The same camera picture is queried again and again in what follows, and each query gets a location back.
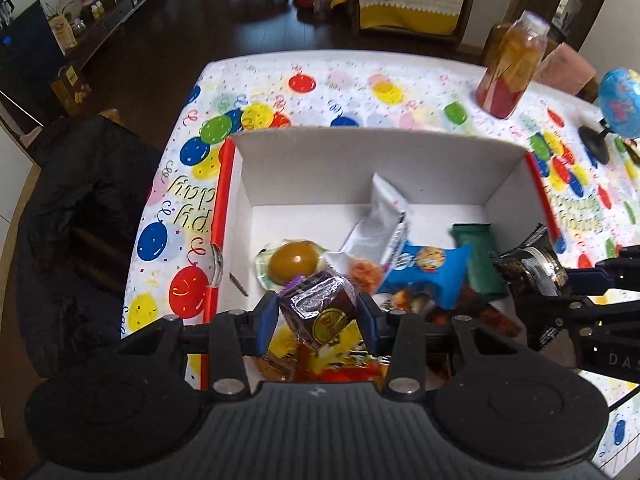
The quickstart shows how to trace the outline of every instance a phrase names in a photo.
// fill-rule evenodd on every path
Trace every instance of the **dark wooden floor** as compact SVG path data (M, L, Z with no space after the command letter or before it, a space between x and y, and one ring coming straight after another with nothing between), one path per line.
M228 57L312 49L388 50L473 62L416 38L361 34L346 14L315 23L292 1L149 0L84 69L96 111L118 108L129 129L164 148L185 97L204 66Z

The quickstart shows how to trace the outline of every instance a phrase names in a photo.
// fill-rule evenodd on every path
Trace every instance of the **bottle of red liquid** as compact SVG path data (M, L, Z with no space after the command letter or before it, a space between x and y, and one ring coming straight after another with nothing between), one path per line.
M528 10L511 25L476 92L482 109L498 119L513 113L545 55L549 28Z

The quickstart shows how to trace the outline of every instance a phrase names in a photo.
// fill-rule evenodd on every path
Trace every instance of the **tablecloth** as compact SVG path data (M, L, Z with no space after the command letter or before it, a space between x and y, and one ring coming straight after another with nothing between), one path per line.
M198 79L167 143L132 256L122 335L164 314L202 322L212 278L210 225L224 137L242 129L369 126L489 136L536 154L561 237L566 267L590 267L619 246L640 244L639 174L621 141L607 137L611 161L597 163L577 133L599 110L532 84L508 120L474 103L482 67L403 54L316 51L265 54L211 63ZM637 299L610 291L597 303ZM198 386L200 361L187 378ZM607 397L634 384L583 372ZM611 414L594 462L610 475L636 455L640 399Z

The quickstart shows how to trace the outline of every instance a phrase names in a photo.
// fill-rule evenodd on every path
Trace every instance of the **screw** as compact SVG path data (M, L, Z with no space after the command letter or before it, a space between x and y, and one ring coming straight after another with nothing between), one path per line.
M397 394L410 395L420 389L420 383L411 377L398 377L389 381L389 389Z
M220 395L235 395L244 390L244 383L238 379L219 379L213 383L213 389Z

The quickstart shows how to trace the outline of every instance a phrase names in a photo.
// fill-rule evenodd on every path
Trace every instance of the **green snack package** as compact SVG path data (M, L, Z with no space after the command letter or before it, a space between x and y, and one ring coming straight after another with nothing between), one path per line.
M466 266L467 281L471 288L487 301L505 298L508 292L504 280L491 260L491 255L496 253L491 224L453 224L451 235L456 247L472 247Z

